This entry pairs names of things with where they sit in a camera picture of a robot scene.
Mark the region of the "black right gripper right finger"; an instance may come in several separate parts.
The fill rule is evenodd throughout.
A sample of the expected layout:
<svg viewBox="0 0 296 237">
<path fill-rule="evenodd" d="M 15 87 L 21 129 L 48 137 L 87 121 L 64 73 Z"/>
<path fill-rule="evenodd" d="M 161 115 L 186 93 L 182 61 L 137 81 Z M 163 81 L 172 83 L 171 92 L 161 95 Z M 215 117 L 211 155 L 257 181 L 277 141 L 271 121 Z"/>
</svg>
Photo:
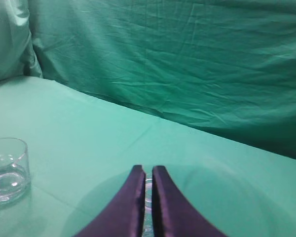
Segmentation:
<svg viewBox="0 0 296 237">
<path fill-rule="evenodd" d="M 152 225 L 156 237 L 224 237 L 187 200 L 166 167 L 152 169 Z"/>
</svg>

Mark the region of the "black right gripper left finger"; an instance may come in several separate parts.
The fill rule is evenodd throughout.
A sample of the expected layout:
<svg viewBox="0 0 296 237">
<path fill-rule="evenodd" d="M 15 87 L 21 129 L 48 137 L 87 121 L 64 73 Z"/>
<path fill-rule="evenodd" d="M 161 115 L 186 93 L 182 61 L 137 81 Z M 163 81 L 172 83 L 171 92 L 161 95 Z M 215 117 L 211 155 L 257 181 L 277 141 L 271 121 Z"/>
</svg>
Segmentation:
<svg viewBox="0 0 296 237">
<path fill-rule="evenodd" d="M 132 167 L 125 183 L 101 213 L 76 237 L 140 237 L 145 216 L 146 174 Z"/>
</svg>

